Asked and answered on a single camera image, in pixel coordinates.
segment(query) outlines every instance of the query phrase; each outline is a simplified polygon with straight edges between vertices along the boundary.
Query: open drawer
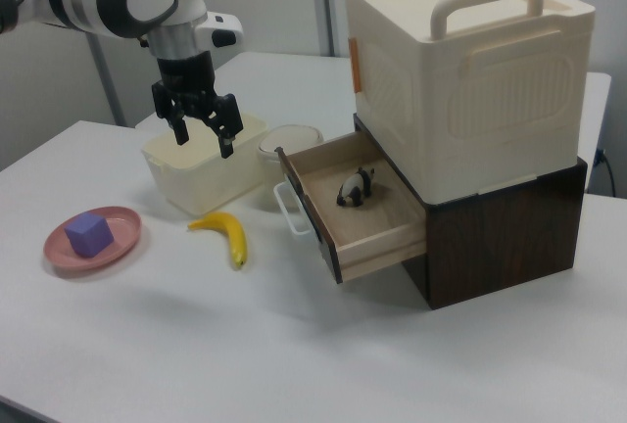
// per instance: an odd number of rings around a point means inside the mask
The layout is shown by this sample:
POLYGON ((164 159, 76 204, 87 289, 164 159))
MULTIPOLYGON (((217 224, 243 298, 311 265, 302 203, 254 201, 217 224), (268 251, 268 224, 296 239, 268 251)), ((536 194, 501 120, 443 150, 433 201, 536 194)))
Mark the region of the open drawer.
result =
POLYGON ((277 152, 338 283, 426 253, 425 211, 363 132, 286 156, 277 152), (340 186, 358 167, 374 168, 372 195, 340 207, 340 186))

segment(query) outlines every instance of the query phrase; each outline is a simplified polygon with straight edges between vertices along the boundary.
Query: small white container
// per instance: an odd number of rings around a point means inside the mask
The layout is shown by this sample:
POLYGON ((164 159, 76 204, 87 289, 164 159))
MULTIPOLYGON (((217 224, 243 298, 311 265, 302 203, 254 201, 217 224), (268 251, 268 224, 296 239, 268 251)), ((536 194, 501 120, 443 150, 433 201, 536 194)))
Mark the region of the small white container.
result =
POLYGON ((577 0, 346 0, 357 114, 440 204, 573 166, 595 10, 577 0))
POLYGON ((264 121, 242 115, 244 129, 233 142, 233 155, 220 156, 217 136, 201 121, 187 119, 189 141, 176 144, 169 131, 142 149, 159 191, 195 216, 209 212, 262 183, 255 152, 267 133, 264 121))
MULTIPOLYGON (((264 137, 257 148, 257 156, 263 168, 265 188, 272 199, 274 187, 285 181, 278 154, 274 152, 276 148, 281 147, 286 155, 291 155, 316 146, 323 140, 322 133, 315 127, 297 124, 279 126, 264 137)), ((296 206, 290 202, 286 204, 291 209, 296 206)))

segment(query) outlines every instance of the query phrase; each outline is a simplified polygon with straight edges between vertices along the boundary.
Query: yellow banana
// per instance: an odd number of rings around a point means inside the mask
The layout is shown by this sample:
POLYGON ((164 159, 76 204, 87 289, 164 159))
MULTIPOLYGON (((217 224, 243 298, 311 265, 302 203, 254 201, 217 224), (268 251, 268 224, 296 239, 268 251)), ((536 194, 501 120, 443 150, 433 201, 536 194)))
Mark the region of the yellow banana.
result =
POLYGON ((187 226, 190 230, 211 229, 228 236, 231 256, 237 269, 241 268, 248 257, 246 235, 239 220, 228 212, 210 212, 202 219, 195 220, 187 226))

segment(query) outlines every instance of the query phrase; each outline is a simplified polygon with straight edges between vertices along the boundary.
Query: purple cube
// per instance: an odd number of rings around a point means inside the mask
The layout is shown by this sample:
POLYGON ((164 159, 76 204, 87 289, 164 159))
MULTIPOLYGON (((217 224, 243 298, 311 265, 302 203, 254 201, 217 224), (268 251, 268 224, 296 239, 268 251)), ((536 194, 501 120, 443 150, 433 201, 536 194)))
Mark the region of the purple cube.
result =
POLYGON ((65 227, 73 250, 82 257, 94 258, 114 241, 107 219, 84 212, 65 227))

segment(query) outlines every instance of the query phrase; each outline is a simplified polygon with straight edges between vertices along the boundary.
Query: panda toy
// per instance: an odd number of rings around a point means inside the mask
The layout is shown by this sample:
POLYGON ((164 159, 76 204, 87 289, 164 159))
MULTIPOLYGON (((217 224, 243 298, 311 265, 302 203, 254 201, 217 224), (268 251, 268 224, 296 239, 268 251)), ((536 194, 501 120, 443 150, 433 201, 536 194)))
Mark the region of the panda toy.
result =
POLYGON ((373 178, 374 168, 366 171, 359 167, 357 172, 349 176, 340 187, 340 192, 337 195, 337 204, 346 206, 346 199, 350 198, 353 202, 353 207, 361 206, 363 204, 362 195, 369 197, 372 193, 373 178))

